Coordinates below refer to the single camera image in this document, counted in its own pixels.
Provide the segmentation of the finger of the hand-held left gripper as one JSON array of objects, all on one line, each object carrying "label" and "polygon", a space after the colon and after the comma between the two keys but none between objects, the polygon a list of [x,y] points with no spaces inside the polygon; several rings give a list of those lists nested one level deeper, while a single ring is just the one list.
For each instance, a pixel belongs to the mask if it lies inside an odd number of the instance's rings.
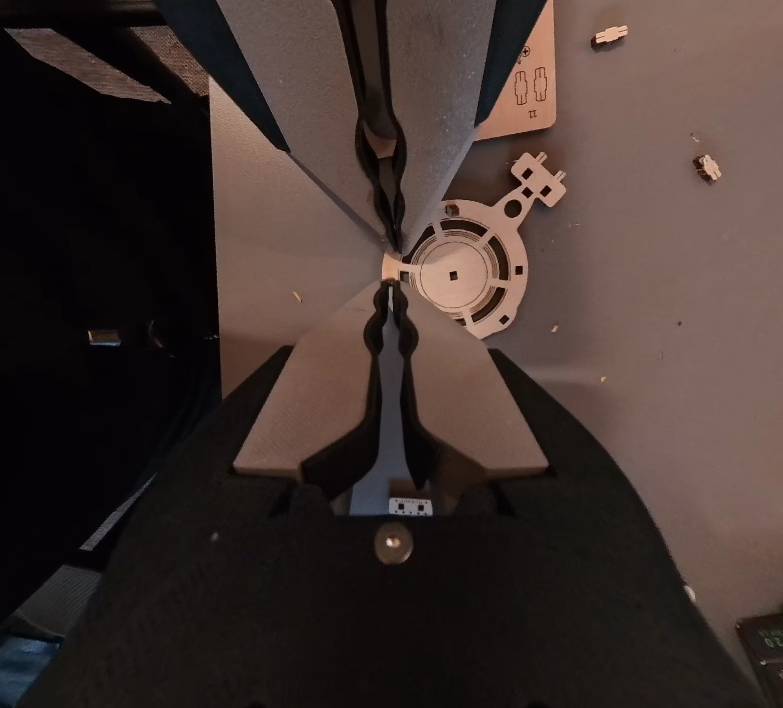
[{"label": "finger of the hand-held left gripper", "polygon": [[364,120],[350,0],[216,0],[290,157],[339,207],[398,248]]},{"label": "finger of the hand-held left gripper", "polygon": [[475,138],[496,0],[387,0],[391,103],[406,144],[405,253]]}]

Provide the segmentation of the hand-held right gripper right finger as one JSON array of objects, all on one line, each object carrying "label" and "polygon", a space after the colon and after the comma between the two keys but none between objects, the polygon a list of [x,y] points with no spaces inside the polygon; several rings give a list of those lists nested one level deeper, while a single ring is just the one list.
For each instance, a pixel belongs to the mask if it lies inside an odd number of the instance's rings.
[{"label": "hand-held right gripper right finger", "polygon": [[392,302],[416,488],[465,491],[545,472],[549,462],[486,345],[405,283],[393,284]]}]

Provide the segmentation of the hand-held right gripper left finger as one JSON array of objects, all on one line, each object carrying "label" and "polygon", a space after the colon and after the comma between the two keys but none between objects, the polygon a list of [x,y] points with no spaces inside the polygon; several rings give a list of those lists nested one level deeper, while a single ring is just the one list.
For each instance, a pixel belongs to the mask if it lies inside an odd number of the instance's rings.
[{"label": "hand-held right gripper left finger", "polygon": [[388,290],[370,285],[296,343],[233,462],[237,473],[313,485],[332,501],[373,468]]}]

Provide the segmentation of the round wooden ring part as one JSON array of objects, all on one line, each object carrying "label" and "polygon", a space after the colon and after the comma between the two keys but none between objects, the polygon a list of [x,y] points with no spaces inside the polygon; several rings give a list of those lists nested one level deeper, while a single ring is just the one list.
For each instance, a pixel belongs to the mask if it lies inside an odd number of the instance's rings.
[{"label": "round wooden ring part", "polygon": [[518,185],[492,205],[443,200],[409,253],[384,254],[381,277],[408,284],[481,340],[508,328],[529,280],[520,226],[536,202],[553,207],[566,193],[564,172],[548,170],[546,157],[517,159]]}]

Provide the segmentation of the black model kit box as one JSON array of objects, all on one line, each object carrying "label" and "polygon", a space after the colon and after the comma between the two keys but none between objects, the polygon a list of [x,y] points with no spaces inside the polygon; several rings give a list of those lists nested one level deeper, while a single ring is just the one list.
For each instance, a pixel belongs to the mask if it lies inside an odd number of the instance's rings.
[{"label": "black model kit box", "polygon": [[739,620],[735,630],[769,703],[782,707],[782,613]]}]

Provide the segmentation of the wooden sheet with peg outlines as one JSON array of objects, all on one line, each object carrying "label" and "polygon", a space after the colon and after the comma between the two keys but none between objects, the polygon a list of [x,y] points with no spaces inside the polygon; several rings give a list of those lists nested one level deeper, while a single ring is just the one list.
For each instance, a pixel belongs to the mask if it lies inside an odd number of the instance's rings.
[{"label": "wooden sheet with peg outlines", "polygon": [[414,164],[452,161],[474,139],[551,126],[556,117],[553,2],[537,16],[529,56],[512,54],[501,92],[477,121],[484,60],[496,0],[386,0],[389,113],[397,143],[363,122],[371,152],[388,158],[406,146]]}]

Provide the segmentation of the white printed tag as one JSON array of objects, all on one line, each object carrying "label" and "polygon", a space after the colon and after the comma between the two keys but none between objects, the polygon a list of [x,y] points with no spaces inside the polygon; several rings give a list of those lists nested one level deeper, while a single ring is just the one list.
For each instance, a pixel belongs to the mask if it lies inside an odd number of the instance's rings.
[{"label": "white printed tag", "polygon": [[392,478],[388,482],[388,509],[390,516],[430,517],[436,506],[428,481],[417,487],[412,479]]}]

